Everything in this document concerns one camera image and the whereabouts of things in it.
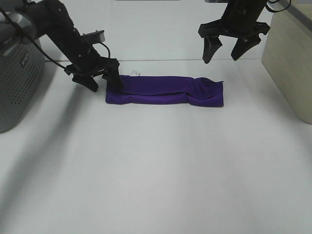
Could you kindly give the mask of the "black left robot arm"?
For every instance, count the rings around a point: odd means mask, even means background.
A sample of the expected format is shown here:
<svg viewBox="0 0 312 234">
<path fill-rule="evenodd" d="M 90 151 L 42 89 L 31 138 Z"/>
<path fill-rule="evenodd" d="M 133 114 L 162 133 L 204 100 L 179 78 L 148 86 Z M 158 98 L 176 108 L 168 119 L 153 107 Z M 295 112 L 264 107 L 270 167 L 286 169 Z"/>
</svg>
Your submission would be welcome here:
<svg viewBox="0 0 312 234">
<path fill-rule="evenodd" d="M 96 92 L 94 80 L 102 76 L 108 84 L 122 89 L 119 76 L 119 62 L 111 56 L 102 57 L 94 48 L 104 45 L 103 30 L 80 34 L 74 26 L 65 5 L 59 0 L 23 1 L 13 12 L 0 11 L 0 54 L 5 56 L 18 44 L 32 44 L 55 65 L 60 64 L 48 56 L 36 40 L 47 35 L 57 48 L 71 62 L 64 67 L 72 81 Z"/>
</svg>

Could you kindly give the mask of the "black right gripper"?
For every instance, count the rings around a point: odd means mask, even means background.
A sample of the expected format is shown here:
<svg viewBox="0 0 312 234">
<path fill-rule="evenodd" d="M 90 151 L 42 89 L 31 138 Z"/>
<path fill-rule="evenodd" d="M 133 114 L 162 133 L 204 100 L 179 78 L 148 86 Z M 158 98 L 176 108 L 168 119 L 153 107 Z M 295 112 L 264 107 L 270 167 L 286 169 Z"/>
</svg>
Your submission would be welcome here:
<svg viewBox="0 0 312 234">
<path fill-rule="evenodd" d="M 258 34 L 266 35 L 270 30 L 267 23 L 257 21 L 266 4 L 266 0 L 230 0 L 221 19 L 201 24 L 198 33 L 204 38 L 202 58 L 205 64 L 223 45 L 220 35 L 238 38 L 231 52 L 234 61 L 258 45 Z"/>
</svg>

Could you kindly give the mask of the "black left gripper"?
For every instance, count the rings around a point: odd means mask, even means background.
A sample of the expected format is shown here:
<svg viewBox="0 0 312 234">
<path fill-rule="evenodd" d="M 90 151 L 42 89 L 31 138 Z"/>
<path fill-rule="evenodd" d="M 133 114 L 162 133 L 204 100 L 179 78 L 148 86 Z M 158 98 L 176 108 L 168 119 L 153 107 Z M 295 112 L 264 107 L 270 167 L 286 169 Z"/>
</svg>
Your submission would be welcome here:
<svg viewBox="0 0 312 234">
<path fill-rule="evenodd" d="M 92 78 L 102 75 L 107 81 L 107 87 L 114 90 L 122 90 L 123 82 L 119 76 L 119 62 L 115 58 L 102 57 L 93 46 L 66 47 L 64 55 L 71 62 L 64 71 L 68 75 L 74 75 L 72 81 L 78 83 L 92 92 L 97 92 L 98 84 Z"/>
</svg>

